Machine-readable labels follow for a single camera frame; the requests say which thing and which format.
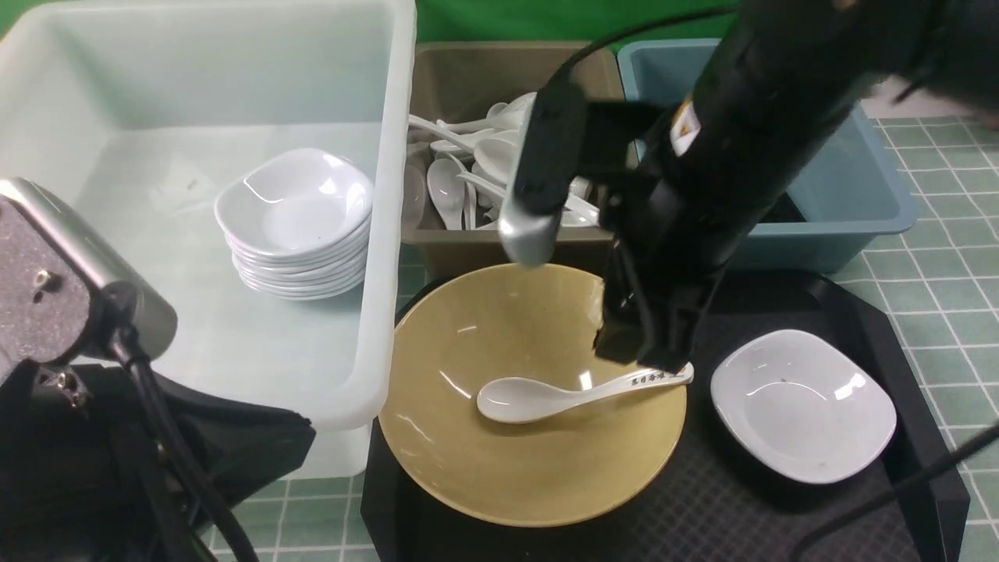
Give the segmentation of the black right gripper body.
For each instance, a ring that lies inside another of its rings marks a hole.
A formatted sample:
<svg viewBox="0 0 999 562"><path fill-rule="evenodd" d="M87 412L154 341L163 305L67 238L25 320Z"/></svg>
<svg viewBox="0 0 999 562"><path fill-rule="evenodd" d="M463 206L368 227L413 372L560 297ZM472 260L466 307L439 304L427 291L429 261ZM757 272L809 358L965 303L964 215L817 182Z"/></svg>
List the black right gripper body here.
<svg viewBox="0 0 999 562"><path fill-rule="evenodd" d="M723 267L699 255L704 206L668 139L670 108L640 101L586 107L579 174L599 189L611 234L596 357L664 372L685 366Z"/></svg>

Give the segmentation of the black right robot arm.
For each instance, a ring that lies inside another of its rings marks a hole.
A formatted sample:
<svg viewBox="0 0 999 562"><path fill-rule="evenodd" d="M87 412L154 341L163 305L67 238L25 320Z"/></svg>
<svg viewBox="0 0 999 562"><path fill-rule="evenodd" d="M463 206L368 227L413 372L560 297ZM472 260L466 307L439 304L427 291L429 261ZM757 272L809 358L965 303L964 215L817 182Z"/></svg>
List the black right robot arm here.
<svg viewBox="0 0 999 562"><path fill-rule="evenodd" d="M997 111L995 1L743 1L684 102L588 103L613 234L595 354L674 371L738 247L888 75Z"/></svg>

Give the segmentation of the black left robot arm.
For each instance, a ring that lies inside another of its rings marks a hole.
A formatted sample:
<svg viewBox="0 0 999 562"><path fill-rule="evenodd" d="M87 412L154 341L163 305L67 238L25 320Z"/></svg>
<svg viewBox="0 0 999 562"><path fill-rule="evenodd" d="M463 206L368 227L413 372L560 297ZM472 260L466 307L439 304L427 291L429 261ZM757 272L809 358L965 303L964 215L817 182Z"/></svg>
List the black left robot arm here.
<svg viewBox="0 0 999 562"><path fill-rule="evenodd" d="M158 375L186 444L228 508L303 465L292 411ZM4 561L212 561L204 503L180 482L120 368L81 365L2 387Z"/></svg>

